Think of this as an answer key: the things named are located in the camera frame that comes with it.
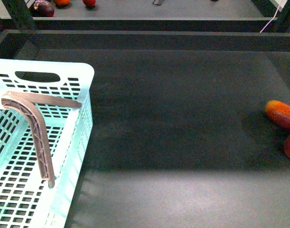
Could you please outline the gray left gripper finger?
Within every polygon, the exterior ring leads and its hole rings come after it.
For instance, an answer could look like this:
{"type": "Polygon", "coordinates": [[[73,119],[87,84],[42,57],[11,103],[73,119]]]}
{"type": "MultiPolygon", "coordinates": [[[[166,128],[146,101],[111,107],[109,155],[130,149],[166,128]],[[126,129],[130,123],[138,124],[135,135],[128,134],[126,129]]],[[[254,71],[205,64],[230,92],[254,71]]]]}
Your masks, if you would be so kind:
{"type": "Polygon", "coordinates": [[[69,108],[81,108],[82,104],[76,100],[61,98],[52,95],[38,94],[38,93],[27,93],[27,92],[17,92],[17,91],[7,91],[2,95],[2,98],[10,99],[17,98],[22,100],[23,98],[34,104],[41,105],[53,105],[60,107],[69,108]]]}
{"type": "Polygon", "coordinates": [[[54,188],[55,174],[43,115],[33,103],[25,98],[2,97],[1,106],[19,112],[28,122],[41,178],[48,181],[49,188],[54,188]]]}

